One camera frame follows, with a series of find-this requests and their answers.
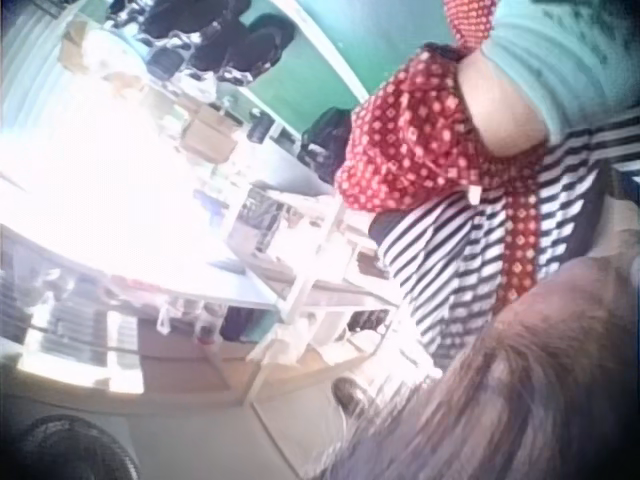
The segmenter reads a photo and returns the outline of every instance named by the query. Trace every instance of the brown hair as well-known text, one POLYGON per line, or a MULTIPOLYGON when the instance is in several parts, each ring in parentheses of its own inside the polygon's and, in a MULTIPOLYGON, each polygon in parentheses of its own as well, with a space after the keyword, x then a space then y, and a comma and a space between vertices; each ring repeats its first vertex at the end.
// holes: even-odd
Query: brown hair
POLYGON ((574 277, 597 281, 567 295, 575 318, 498 316, 438 383, 364 419, 315 478, 567 480, 599 475, 621 446, 637 449, 637 306, 625 261, 579 262, 574 277))

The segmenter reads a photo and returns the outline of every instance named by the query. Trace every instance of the green wall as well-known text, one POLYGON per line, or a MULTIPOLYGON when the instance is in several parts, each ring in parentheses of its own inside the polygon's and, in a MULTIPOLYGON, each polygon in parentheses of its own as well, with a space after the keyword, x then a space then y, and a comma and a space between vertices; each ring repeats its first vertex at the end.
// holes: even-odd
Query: green wall
MULTIPOLYGON (((298 0, 342 53, 368 91, 427 41, 452 40, 441 0, 298 0)), ((253 0, 243 21, 282 13, 253 0)), ((305 130, 329 107, 351 108, 355 96, 307 38, 298 32, 280 63, 250 90, 292 128, 305 130)))
POLYGON ((451 43, 441 0, 298 0, 374 92, 422 44, 451 43))

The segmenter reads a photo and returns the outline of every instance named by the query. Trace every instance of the woman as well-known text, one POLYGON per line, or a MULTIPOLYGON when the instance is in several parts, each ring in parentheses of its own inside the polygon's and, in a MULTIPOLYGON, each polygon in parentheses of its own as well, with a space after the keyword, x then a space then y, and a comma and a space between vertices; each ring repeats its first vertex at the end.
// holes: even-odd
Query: woman
POLYGON ((609 166, 640 158, 640 40, 614 4, 448 0, 460 48, 427 45, 354 114, 336 187, 378 212, 370 235, 443 370, 504 306, 588 251, 609 166))
POLYGON ((638 478, 640 234, 617 242, 507 307, 442 380, 361 422, 315 478, 638 478))

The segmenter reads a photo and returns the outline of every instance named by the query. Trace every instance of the striped shirt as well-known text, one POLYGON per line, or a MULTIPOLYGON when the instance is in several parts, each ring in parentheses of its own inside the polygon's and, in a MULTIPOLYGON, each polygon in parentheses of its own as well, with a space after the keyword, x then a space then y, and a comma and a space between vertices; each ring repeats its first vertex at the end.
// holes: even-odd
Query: striped shirt
MULTIPOLYGON (((608 165, 601 160, 640 182, 640 108, 597 129, 572 132, 546 155, 537 176, 538 281, 589 249, 604 198, 600 176, 608 165)), ((438 368, 492 319, 503 267, 504 205, 502 190, 483 192, 478 206, 453 193, 394 214, 391 228, 384 227, 380 257, 438 368)))

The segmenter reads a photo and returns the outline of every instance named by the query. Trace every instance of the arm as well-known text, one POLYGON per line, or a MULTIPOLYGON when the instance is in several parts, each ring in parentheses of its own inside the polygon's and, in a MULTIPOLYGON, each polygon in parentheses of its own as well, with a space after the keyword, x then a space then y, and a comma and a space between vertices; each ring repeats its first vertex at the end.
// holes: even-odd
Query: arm
POLYGON ((571 3, 502 0, 490 38, 461 62, 461 93, 493 154, 557 143, 639 102, 632 19, 571 3))

